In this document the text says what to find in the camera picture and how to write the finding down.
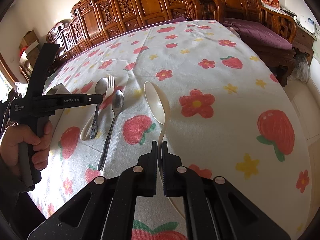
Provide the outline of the person's left hand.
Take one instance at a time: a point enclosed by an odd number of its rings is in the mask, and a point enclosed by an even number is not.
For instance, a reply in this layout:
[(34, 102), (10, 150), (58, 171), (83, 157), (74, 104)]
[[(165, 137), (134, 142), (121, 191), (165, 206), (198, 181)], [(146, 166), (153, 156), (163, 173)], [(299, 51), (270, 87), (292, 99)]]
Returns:
[(38, 137), (27, 125), (9, 126), (1, 140), (1, 158), (10, 172), (16, 177), (21, 175), (18, 160), (18, 146), (25, 142), (33, 146), (35, 154), (32, 163), (37, 170), (45, 169), (48, 165), (50, 143), (52, 141), (53, 126), (48, 121), (43, 128), (43, 136)]

